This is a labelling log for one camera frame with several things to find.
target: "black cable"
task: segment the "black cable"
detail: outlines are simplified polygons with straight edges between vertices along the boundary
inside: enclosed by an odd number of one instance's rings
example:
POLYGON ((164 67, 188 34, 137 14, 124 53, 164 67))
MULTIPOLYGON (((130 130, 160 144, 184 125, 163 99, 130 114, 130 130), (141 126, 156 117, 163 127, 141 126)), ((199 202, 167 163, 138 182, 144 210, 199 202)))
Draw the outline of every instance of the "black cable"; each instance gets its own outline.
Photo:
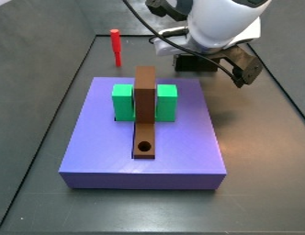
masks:
POLYGON ((150 27, 150 25, 145 22, 145 20, 141 18, 141 16, 138 15, 137 11, 134 10, 134 8, 132 7, 129 0, 124 0, 124 3, 126 4, 128 8, 130 9, 132 13, 136 15, 136 17, 138 18, 138 20, 141 21, 141 23, 146 26, 146 28, 150 30, 150 32, 161 39, 164 40, 168 44, 171 44, 173 47, 179 48, 180 50, 184 50, 185 52, 188 52, 189 54, 199 56, 200 58, 203 58, 204 60, 215 63, 220 69, 223 69, 225 71, 225 73, 232 77, 232 79, 235 80, 235 82, 237 81, 236 76, 228 71, 228 69, 220 65, 217 62, 215 62, 212 59, 209 59, 207 56, 204 56, 201 53, 189 50, 181 46, 179 46, 176 43, 173 43, 169 39, 167 39, 157 31, 156 29, 153 29, 153 27, 150 27))
POLYGON ((148 41, 149 41, 149 43, 150 43, 150 44, 154 44, 153 39, 156 39, 156 38, 157 38, 157 36, 152 36, 152 37, 149 38, 149 40, 148 40, 148 41))

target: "gray floor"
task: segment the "gray floor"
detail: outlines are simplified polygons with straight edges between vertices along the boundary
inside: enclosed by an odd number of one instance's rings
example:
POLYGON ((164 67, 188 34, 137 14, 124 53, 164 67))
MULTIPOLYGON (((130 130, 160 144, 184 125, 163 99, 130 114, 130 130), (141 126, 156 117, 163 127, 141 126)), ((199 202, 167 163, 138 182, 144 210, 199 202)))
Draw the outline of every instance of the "gray floor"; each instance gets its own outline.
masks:
MULTIPOLYGON (((118 28, 122 35, 152 35, 153 33, 138 21, 121 0, 77 0, 90 26, 98 35, 110 35, 110 29, 118 28)), ((185 26, 187 22, 176 22, 169 16, 153 15, 145 0, 130 0, 130 4, 157 31, 185 26)))
POLYGON ((94 43, 0 231, 305 231, 305 120, 269 73, 237 89, 223 72, 176 73, 146 39, 122 40, 122 68, 109 38, 94 43), (137 65, 201 80, 229 172, 217 192, 72 190, 58 174, 93 77, 132 77, 137 65))

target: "purple platform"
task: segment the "purple platform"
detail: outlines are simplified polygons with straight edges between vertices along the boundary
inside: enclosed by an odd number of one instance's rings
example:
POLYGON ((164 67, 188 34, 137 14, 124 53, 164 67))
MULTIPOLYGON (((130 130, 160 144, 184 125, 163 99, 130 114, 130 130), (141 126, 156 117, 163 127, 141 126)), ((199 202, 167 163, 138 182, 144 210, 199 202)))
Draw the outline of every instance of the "purple platform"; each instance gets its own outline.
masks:
POLYGON ((159 79, 179 89, 175 123, 157 123, 157 159, 132 159, 133 122, 116 122, 114 84, 133 78, 96 78, 60 173, 72 188, 217 189, 227 175, 197 79, 159 79))

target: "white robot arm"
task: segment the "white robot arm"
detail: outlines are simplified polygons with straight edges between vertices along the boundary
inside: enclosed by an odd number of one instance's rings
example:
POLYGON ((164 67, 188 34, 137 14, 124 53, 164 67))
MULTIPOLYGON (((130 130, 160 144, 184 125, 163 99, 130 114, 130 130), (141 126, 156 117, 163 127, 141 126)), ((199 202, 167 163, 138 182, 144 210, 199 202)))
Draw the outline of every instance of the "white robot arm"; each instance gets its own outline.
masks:
MULTIPOLYGON (((260 16, 272 0, 195 0, 188 16, 189 33, 169 38, 180 46, 213 54, 261 37, 260 16)), ((161 31, 177 32, 184 28, 161 31)), ((157 54, 175 55, 184 51, 156 38, 157 54)))
POLYGON ((253 83, 264 64, 237 44, 260 38, 260 16, 272 0, 146 0, 157 16, 188 20, 187 27, 161 32, 146 24, 129 1, 124 2, 154 33, 150 43, 157 54, 175 55, 177 71, 216 72, 221 68, 239 88, 253 83), (233 65, 233 72, 220 64, 221 59, 233 65))

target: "red peg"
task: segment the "red peg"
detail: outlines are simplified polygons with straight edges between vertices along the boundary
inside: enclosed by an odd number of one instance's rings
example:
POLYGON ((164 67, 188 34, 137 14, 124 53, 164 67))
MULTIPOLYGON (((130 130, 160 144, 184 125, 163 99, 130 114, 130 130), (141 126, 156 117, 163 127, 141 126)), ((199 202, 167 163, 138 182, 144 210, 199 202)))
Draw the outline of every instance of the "red peg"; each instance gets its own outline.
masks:
POLYGON ((122 65, 120 30, 112 29, 110 32, 112 32, 113 50, 114 50, 114 55, 116 55, 116 66, 120 67, 122 65))

